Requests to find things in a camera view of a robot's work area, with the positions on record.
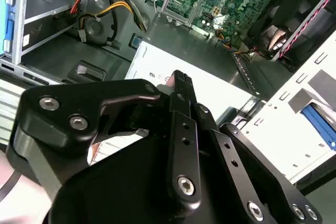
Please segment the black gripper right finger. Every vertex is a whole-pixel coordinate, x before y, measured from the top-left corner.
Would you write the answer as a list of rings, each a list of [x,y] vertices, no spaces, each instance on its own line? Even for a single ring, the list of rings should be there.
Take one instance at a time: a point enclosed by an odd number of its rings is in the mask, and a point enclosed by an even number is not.
[[[317,209],[237,127],[217,127],[196,101],[192,79],[185,75],[184,81],[205,145],[229,185],[232,223],[322,223]]]

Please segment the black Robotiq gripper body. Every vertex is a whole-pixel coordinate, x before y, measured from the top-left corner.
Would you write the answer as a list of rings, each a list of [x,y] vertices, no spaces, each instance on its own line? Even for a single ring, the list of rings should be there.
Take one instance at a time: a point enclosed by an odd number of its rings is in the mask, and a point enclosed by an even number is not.
[[[209,134],[198,138],[202,200],[178,215],[167,186],[167,140],[146,137],[83,170],[59,191],[49,223],[247,223]]]

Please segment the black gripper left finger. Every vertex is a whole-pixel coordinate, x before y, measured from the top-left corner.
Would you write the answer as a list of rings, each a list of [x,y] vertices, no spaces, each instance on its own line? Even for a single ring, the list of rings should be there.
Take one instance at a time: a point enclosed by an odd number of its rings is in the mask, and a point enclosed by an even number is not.
[[[201,203],[197,124],[184,76],[163,92],[144,79],[38,86],[19,101],[7,155],[54,202],[78,173],[146,137],[167,140],[167,186],[177,205]]]

